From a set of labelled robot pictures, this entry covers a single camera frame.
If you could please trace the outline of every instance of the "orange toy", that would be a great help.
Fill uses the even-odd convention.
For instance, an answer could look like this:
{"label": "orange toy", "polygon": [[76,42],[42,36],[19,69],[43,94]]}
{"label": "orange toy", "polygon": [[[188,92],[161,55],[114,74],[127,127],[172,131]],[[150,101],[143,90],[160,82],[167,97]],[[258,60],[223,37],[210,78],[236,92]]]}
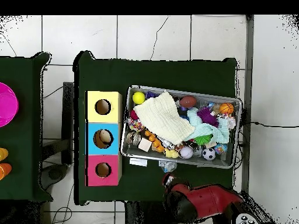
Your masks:
{"label": "orange toy", "polygon": [[223,103],[219,107],[219,112],[221,114],[232,114],[234,112],[234,106],[231,103]]}
{"label": "orange toy", "polygon": [[0,180],[2,180],[6,175],[8,175],[12,170],[12,166],[8,163],[0,164]]}
{"label": "orange toy", "polygon": [[145,135],[148,137],[148,140],[152,142],[152,145],[155,147],[155,151],[157,152],[164,152],[164,147],[162,146],[160,140],[156,138],[155,134],[151,133],[150,131],[145,131]]}

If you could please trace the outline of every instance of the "round hole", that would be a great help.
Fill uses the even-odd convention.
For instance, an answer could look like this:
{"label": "round hole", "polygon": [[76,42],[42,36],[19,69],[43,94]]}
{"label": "round hole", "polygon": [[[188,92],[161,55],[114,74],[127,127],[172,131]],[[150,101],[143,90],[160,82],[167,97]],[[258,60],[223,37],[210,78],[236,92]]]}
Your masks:
{"label": "round hole", "polygon": [[96,165],[96,174],[101,178],[106,178],[111,174],[111,167],[106,162],[99,163]]}
{"label": "round hole", "polygon": [[98,100],[95,104],[95,110],[100,115],[107,115],[111,111],[111,104],[107,100]]}
{"label": "round hole", "polygon": [[100,149],[107,149],[113,142],[113,136],[107,129],[100,129],[93,135],[93,143]]}

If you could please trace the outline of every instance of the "pink bowl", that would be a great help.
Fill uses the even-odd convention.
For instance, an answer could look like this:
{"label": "pink bowl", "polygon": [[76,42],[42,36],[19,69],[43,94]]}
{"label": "pink bowl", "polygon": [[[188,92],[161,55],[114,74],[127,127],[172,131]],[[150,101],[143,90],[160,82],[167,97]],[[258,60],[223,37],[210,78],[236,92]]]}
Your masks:
{"label": "pink bowl", "polygon": [[0,82],[0,127],[12,121],[19,109],[15,93],[6,84]]}

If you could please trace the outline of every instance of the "basketball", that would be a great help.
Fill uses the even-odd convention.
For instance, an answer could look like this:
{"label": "basketball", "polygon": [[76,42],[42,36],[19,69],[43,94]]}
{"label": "basketball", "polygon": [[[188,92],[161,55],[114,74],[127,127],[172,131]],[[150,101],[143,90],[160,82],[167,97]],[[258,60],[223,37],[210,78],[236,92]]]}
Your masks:
{"label": "basketball", "polygon": [[232,114],[234,112],[234,106],[231,103],[223,103],[219,107],[219,112],[221,114]]}

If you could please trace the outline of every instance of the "white ball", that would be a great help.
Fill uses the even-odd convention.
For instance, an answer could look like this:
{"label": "white ball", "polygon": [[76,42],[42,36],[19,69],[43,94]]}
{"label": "white ball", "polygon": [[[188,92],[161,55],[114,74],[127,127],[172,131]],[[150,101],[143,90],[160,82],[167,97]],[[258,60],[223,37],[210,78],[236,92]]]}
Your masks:
{"label": "white ball", "polygon": [[209,149],[204,149],[203,150],[203,157],[205,160],[214,160],[216,155],[215,155],[215,150],[212,148]]}

